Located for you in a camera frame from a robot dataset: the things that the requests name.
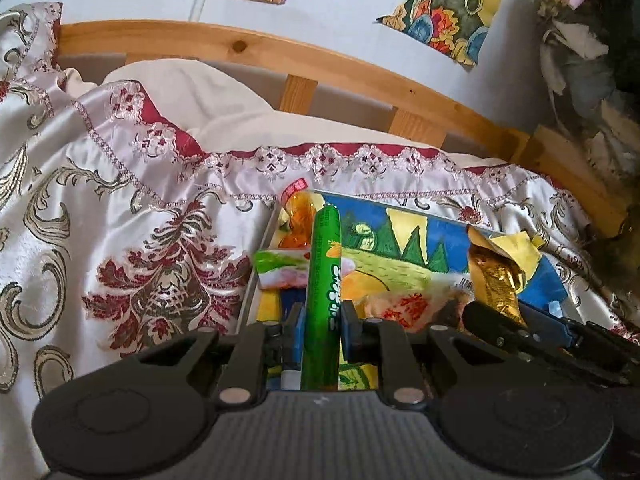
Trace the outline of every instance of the wood knot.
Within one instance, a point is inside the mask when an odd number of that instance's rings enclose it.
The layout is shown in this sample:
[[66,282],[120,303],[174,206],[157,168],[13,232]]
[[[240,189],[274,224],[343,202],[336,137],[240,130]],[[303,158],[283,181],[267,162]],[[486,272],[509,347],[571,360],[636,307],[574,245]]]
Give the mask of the wood knot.
[[234,44],[231,45],[231,49],[236,53],[236,54],[242,54],[246,48],[247,48],[247,44],[246,42],[242,41],[242,40],[238,40],[238,41],[234,41]]

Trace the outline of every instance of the wooden slat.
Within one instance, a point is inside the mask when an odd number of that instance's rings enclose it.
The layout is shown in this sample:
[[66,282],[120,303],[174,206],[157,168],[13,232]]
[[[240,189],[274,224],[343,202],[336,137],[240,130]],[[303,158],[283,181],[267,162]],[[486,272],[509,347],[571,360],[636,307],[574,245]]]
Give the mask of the wooden slat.
[[157,56],[156,54],[140,54],[140,53],[127,53],[127,57],[124,60],[125,65],[129,65],[131,63],[135,63],[137,61],[149,61],[152,59],[160,59],[161,56]]
[[[183,58],[184,56],[168,55],[168,56],[158,56],[158,54],[150,54],[150,53],[142,53],[142,54],[134,54],[129,52],[127,57],[124,60],[124,64],[128,65],[131,63],[135,63],[137,61],[151,61],[154,59],[175,59],[175,58]],[[198,60],[197,57],[184,57],[185,59],[195,59]]]
[[121,20],[62,25],[60,55],[125,52],[196,57],[318,81],[422,117],[510,160],[518,140],[462,104],[379,66],[318,46],[241,28],[193,22]]
[[510,128],[508,131],[517,140],[517,145],[516,149],[513,152],[513,155],[511,155],[511,157],[507,158],[506,160],[512,162],[513,164],[517,164],[520,160],[520,157],[522,156],[522,153],[524,152],[525,147],[527,146],[527,143],[529,142],[530,135],[519,130],[514,130],[512,128]]
[[551,176],[572,193],[604,235],[618,234],[628,200],[607,192],[569,140],[551,130],[539,129],[529,139],[518,164]]
[[440,148],[447,137],[444,130],[429,124],[423,117],[397,107],[392,110],[387,131],[404,139],[430,144],[435,148]]
[[292,114],[307,115],[314,98],[318,81],[288,75],[278,110]]

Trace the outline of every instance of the barcode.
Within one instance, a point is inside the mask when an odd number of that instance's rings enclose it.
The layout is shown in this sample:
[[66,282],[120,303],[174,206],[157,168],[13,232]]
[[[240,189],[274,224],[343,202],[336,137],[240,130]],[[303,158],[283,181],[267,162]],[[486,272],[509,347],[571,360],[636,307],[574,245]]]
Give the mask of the barcode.
[[460,282],[458,283],[458,288],[462,288],[463,290],[468,290],[469,292],[473,292],[474,291],[474,284],[471,283],[471,280],[468,280],[466,278],[462,278],[462,279],[460,279]]

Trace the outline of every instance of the white wall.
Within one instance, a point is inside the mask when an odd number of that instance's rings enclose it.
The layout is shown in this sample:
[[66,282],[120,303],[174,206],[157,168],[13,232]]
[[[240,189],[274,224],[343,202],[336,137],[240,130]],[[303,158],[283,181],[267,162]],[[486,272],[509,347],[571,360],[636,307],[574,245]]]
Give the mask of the white wall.
[[[0,10],[32,1],[42,0],[0,0]],[[375,22],[403,0],[288,0],[282,6],[253,0],[57,1],[65,4],[63,23],[155,18],[269,32],[383,66],[506,126],[532,132],[550,117],[532,0],[502,0],[479,64],[471,70]]]

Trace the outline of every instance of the gold foil wrapper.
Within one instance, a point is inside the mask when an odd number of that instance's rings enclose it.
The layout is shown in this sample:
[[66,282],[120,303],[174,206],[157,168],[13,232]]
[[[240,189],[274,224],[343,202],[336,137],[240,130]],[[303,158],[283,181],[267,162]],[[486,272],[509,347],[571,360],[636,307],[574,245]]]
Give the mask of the gold foil wrapper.
[[473,244],[469,247],[468,262],[476,300],[526,326],[516,297],[516,290],[522,282],[522,272],[516,263]]

